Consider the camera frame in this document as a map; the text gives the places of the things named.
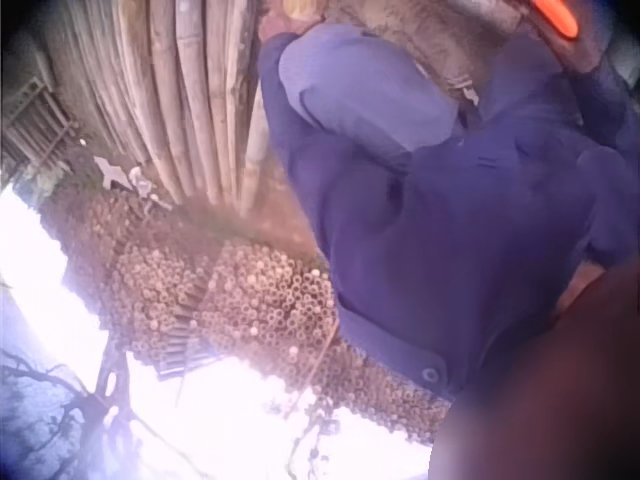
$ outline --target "person's arm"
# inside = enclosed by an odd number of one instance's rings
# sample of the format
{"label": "person's arm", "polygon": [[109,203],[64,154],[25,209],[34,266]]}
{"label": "person's arm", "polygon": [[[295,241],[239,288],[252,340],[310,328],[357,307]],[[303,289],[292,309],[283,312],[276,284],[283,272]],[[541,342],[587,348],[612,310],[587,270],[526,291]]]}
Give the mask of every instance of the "person's arm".
{"label": "person's arm", "polygon": [[326,257],[353,252],[397,212],[396,178],[346,137],[318,129],[293,110],[278,74],[297,35],[269,39],[258,63],[271,142]]}
{"label": "person's arm", "polygon": [[607,59],[589,73],[573,74],[572,85],[587,134],[627,160],[639,161],[640,118],[627,85]]}

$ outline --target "orange object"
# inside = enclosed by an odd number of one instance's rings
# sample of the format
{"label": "orange object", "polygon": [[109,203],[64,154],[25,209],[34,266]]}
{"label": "orange object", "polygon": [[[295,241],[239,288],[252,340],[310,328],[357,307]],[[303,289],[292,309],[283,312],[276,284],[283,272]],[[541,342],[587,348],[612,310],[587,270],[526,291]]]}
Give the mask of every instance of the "orange object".
{"label": "orange object", "polygon": [[578,36],[578,21],[562,0],[533,0],[533,4],[562,35],[571,39]]}

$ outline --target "person's hand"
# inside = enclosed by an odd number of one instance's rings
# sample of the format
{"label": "person's hand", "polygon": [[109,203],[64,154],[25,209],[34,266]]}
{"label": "person's hand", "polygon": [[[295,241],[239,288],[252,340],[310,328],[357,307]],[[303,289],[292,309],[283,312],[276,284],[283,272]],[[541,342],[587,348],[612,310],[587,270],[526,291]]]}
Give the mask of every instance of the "person's hand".
{"label": "person's hand", "polygon": [[272,10],[260,22],[258,35],[262,43],[265,43],[271,37],[275,37],[280,33],[297,33],[298,35],[303,35],[312,27],[322,22],[322,20],[323,18],[320,15],[314,15],[308,20],[297,20],[288,17],[284,12]]}
{"label": "person's hand", "polygon": [[578,21],[579,33],[574,40],[564,38],[551,25],[532,12],[532,21],[564,66],[574,72],[595,69],[609,45],[612,33],[611,12],[598,0],[566,0]]}

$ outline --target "gray pants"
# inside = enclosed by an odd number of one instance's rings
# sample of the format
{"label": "gray pants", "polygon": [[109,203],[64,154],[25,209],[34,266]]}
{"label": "gray pants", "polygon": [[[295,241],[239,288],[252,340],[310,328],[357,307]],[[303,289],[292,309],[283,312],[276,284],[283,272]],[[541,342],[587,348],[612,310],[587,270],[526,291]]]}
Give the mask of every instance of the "gray pants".
{"label": "gray pants", "polygon": [[457,128],[457,103],[402,48],[351,25],[321,24],[280,60],[291,106],[308,122],[390,160]]}

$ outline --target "bright white sky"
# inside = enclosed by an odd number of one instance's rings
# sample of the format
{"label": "bright white sky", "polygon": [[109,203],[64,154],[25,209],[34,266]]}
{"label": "bright white sky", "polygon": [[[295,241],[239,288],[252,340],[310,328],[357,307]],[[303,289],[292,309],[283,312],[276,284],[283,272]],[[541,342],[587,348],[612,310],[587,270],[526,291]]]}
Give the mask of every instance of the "bright white sky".
{"label": "bright white sky", "polygon": [[[60,282],[67,259],[60,244],[40,226],[39,216],[11,191],[0,196],[0,272],[39,340],[91,388],[96,380],[106,332],[82,301]],[[133,408],[165,438],[186,451],[198,466],[221,480],[290,480],[284,465],[292,442],[306,425],[302,414],[288,422],[267,413],[284,396],[284,384],[262,377],[230,358],[193,372],[176,407],[179,380],[158,382],[155,371],[132,358]],[[321,443],[324,478],[405,480],[426,476],[430,449],[342,409],[341,430]],[[162,470],[192,471],[166,447],[145,439],[145,462]],[[295,471],[306,478],[306,448]]]}

